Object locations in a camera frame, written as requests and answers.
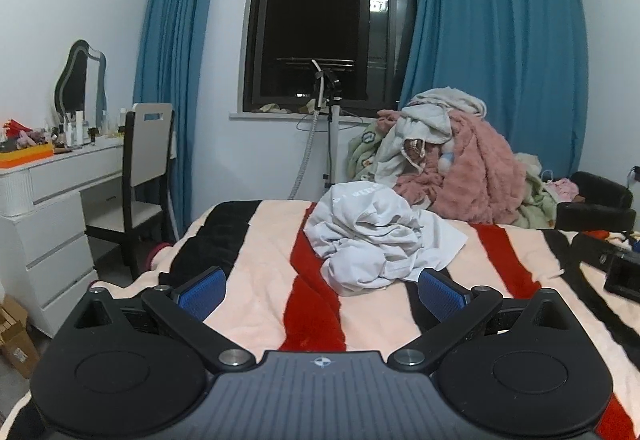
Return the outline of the white dressing table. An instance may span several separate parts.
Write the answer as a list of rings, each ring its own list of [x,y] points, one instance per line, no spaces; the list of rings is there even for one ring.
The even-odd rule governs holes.
[[[98,279],[81,192],[120,174],[120,138],[1,172],[1,284],[49,337]]]

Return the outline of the wavy framed mirror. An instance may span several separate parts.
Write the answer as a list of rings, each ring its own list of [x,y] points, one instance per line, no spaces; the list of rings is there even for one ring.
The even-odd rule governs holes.
[[[81,111],[90,127],[102,125],[106,116],[106,57],[85,40],[78,40],[70,51],[54,87],[54,108],[65,122]]]

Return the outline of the blue curtain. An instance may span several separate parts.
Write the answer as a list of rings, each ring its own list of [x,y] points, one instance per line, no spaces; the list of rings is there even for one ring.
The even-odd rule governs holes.
[[[442,87],[483,100],[513,151],[570,176],[587,122],[582,0],[416,0],[399,103]]]
[[[180,232],[191,223],[192,162],[210,0],[148,0],[134,101],[167,102],[175,112],[177,159],[171,200]]]

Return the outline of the white garment steamer stand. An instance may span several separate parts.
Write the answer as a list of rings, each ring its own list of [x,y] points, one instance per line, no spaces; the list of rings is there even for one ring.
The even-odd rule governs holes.
[[[314,98],[311,101],[311,127],[306,140],[302,162],[288,199],[294,200],[302,185],[307,167],[310,162],[314,136],[318,130],[320,116],[326,112],[326,172],[323,174],[323,189],[328,191],[337,181],[337,150],[338,134],[340,134],[340,119],[342,108],[342,85],[336,74],[330,68],[322,68],[317,59],[310,60],[314,67]]]

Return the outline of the white and black chair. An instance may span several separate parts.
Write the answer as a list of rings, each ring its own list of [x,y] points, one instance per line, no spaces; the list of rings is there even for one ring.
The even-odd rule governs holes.
[[[171,104],[135,104],[126,113],[120,197],[90,205],[85,215],[89,237],[115,243],[135,279],[140,275],[136,245],[143,234],[160,229],[169,239],[169,173],[174,109]],[[157,203],[141,202],[134,190],[156,181]]]

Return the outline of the white t-shirt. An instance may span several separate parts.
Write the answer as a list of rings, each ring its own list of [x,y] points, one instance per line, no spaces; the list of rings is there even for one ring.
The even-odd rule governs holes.
[[[332,186],[311,211],[304,234],[321,259],[322,279],[343,297],[416,282],[426,268],[446,268],[468,241],[439,215],[370,181]]]

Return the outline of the white cosmetic bottles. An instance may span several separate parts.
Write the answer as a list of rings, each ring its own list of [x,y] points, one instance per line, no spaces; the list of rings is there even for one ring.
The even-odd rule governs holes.
[[[98,129],[89,125],[84,111],[64,114],[64,143],[67,149],[75,150],[85,145],[96,145],[96,139]]]

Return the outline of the black device on bed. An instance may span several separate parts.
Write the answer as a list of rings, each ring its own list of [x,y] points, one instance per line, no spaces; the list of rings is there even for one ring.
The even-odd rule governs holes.
[[[588,233],[578,233],[570,250],[581,263],[604,273],[603,288],[611,294],[639,301],[639,254]]]

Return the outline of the dark window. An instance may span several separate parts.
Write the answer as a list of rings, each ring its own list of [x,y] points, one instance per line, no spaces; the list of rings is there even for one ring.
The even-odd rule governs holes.
[[[318,70],[340,83],[350,113],[396,108],[416,21],[416,0],[250,0],[243,108],[296,111]]]

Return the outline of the cream white garment pile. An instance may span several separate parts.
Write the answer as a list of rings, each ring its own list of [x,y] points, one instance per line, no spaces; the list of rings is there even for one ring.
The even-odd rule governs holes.
[[[451,87],[417,94],[399,111],[378,111],[378,128],[384,137],[371,166],[374,181],[393,187],[404,171],[421,173],[428,148],[454,138],[450,111],[481,119],[487,114],[483,100]]]

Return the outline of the green patterned blanket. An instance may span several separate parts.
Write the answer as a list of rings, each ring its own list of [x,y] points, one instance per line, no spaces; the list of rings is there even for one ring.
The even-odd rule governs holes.
[[[349,141],[346,165],[349,180],[369,180],[373,177],[375,156],[384,137],[378,122],[372,122],[358,137]]]

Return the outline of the pink fluffy blanket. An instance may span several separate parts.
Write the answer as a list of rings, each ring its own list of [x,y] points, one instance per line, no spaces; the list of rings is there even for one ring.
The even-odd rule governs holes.
[[[450,111],[454,138],[428,148],[421,173],[391,187],[412,206],[466,223],[514,223],[525,197],[525,166],[489,123]]]

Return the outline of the right blue curtain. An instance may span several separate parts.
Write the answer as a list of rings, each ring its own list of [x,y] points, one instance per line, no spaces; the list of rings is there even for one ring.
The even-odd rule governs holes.
[[[416,0],[399,103],[442,87],[483,100],[513,151],[570,176],[587,122],[582,0]]]

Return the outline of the cardboard box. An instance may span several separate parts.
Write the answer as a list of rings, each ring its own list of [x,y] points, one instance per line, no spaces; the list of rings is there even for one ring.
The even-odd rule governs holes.
[[[30,379],[39,353],[28,335],[28,312],[10,295],[1,303],[1,353],[24,379]]]

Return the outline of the left blue curtain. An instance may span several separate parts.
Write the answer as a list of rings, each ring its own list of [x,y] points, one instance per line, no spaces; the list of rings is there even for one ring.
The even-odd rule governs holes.
[[[167,102],[175,112],[177,159],[171,200],[180,232],[191,223],[192,162],[210,0],[148,0],[134,101]]]

